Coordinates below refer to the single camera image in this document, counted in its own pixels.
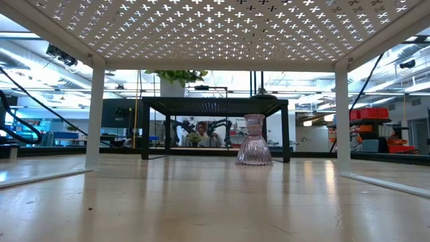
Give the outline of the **pink glass candle holder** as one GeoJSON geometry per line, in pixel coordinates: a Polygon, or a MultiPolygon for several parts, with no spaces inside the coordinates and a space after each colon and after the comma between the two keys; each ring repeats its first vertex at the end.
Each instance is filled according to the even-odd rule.
{"type": "Polygon", "coordinates": [[[272,166],[273,161],[266,140],[263,138],[262,114],[247,114],[244,116],[248,135],[242,142],[236,158],[237,165],[272,166]]]}

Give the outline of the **black metal candlestick holder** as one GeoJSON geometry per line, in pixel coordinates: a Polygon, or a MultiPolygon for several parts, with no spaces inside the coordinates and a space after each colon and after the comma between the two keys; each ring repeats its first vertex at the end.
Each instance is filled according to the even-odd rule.
{"type": "Polygon", "coordinates": [[[252,95],[251,98],[253,99],[277,99],[276,96],[270,94],[265,88],[264,88],[264,72],[261,71],[261,82],[260,87],[257,90],[256,94],[252,95]]]}

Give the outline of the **black perforated metal shelf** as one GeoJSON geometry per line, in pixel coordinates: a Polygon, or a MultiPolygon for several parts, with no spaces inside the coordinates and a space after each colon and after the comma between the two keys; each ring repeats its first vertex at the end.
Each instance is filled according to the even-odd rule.
{"type": "Polygon", "coordinates": [[[215,97],[143,97],[141,159],[149,156],[150,109],[165,116],[170,124],[172,116],[240,117],[246,114],[261,114],[266,118],[276,112],[282,117],[282,161],[290,162],[290,134],[288,100],[257,98],[215,98],[215,97]]]}

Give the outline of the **person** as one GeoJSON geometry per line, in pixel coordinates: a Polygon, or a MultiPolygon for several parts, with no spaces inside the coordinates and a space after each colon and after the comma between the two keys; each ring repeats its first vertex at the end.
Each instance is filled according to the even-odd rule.
{"type": "Polygon", "coordinates": [[[197,133],[201,138],[201,141],[198,143],[199,147],[219,148],[222,146],[222,141],[216,132],[208,134],[207,122],[198,122],[197,133]]]}

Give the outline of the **small background plant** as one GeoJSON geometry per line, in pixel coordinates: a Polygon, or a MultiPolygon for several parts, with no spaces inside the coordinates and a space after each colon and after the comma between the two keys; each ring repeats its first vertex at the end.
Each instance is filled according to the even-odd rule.
{"type": "Polygon", "coordinates": [[[192,132],[188,135],[188,139],[193,147],[197,147],[198,143],[202,140],[202,136],[198,132],[192,132]]]}

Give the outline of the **broad-leaf plant in white pot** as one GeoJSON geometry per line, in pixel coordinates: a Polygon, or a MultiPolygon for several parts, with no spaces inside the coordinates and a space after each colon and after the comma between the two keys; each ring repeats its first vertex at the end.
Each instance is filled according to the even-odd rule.
{"type": "Polygon", "coordinates": [[[208,71],[199,70],[146,70],[146,74],[156,75],[160,79],[161,97],[185,97],[188,83],[204,81],[208,71]]]}

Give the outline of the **white perforated metal shelf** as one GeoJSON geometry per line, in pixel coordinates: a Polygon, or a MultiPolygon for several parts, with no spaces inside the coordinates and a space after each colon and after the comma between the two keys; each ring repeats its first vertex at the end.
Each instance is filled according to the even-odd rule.
{"type": "Polygon", "coordinates": [[[430,0],[0,0],[0,14],[93,69],[86,167],[106,69],[333,72],[339,172],[355,179],[347,74],[425,29],[430,0]]]}

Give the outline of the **black monitor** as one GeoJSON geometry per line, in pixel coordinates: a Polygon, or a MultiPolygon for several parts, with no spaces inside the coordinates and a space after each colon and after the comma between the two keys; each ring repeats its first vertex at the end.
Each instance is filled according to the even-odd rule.
{"type": "Polygon", "coordinates": [[[102,128],[142,128],[142,102],[137,99],[105,99],[102,128]]]}

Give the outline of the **black storage rack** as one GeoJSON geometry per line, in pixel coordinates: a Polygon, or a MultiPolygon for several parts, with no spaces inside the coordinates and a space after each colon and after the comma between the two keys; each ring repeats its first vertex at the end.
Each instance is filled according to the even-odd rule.
{"type": "Polygon", "coordinates": [[[349,122],[352,152],[416,155],[419,150],[410,146],[402,131],[408,130],[390,119],[361,119],[349,122]]]}

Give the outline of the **black aluminium table frame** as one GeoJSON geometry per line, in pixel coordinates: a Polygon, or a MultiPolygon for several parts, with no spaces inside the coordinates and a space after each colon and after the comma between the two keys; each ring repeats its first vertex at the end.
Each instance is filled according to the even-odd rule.
{"type": "MultiPolygon", "coordinates": [[[[123,154],[123,155],[141,155],[142,149],[129,149],[129,148],[108,148],[102,147],[99,149],[100,153],[106,154],[123,154]]],[[[50,156],[50,155],[81,155],[86,153],[85,147],[20,147],[17,150],[18,157],[37,157],[37,156],[50,156]]],[[[146,151],[147,155],[153,159],[155,157],[167,155],[179,156],[206,156],[206,157],[236,157],[238,152],[234,149],[204,149],[204,148],[171,148],[168,152],[164,149],[149,149],[146,151]]],[[[290,151],[288,153],[290,158],[322,158],[322,159],[336,159],[336,153],[330,152],[298,152],[290,151]]],[[[430,167],[430,155],[404,155],[404,154],[390,154],[390,153],[364,153],[352,152],[351,159],[379,161],[386,163],[400,163],[407,165],[422,165],[430,167]]]]}

